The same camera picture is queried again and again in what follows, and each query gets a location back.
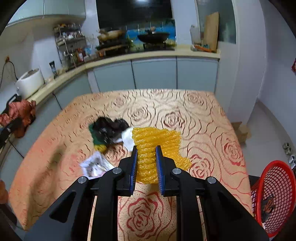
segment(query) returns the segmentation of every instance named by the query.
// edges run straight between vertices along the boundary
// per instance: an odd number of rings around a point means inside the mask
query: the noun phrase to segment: red laundry basket
[[[251,187],[254,217],[261,226],[261,201],[271,195],[275,197],[275,208],[264,223],[269,237],[275,236],[291,215],[295,206],[295,187],[294,173],[283,161],[272,161]]]

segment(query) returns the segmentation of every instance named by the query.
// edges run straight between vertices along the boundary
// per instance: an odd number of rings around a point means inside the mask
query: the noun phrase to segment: black wok
[[[170,33],[165,32],[149,32],[138,35],[138,39],[147,44],[159,44],[167,40],[169,35]]]

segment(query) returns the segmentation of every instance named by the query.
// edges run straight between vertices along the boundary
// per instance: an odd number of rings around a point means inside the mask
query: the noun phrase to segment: light blue cabinet door
[[[38,104],[35,121],[27,128],[27,131],[22,138],[16,139],[13,142],[14,147],[23,157],[26,156],[27,152],[42,131],[60,113],[60,111],[61,108],[54,95],[51,95],[44,103]]]
[[[86,74],[83,74],[66,86],[63,86],[60,90],[54,94],[57,97],[57,101],[62,109],[64,109],[75,97],[91,93],[89,81]]]
[[[50,15],[50,14],[68,15],[69,2],[70,0],[44,0],[44,15]]]
[[[135,89],[130,61],[95,68],[94,75],[100,92]]]
[[[22,19],[42,16],[43,15],[43,0],[27,0],[15,12],[9,23],[20,21]]]
[[[132,61],[137,89],[176,89],[176,58]]]
[[[69,15],[85,18],[84,0],[71,0],[68,4]]]
[[[7,191],[9,191],[11,183],[21,163],[22,156],[13,146],[11,146],[0,169],[0,180],[5,182],[5,188]]]
[[[215,91],[218,61],[177,58],[178,89]]]

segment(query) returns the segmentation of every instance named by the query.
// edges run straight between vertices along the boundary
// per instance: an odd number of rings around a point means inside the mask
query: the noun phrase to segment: floor
[[[247,126],[252,136],[241,147],[249,175],[261,176],[264,168],[274,160],[288,163],[282,145],[284,142],[292,144],[291,139],[261,102],[255,104]]]

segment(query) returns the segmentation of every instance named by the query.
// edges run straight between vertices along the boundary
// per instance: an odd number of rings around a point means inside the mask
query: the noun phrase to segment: person's hand
[[[0,180],[0,204],[5,204],[8,202],[8,192],[5,189],[4,181]]]

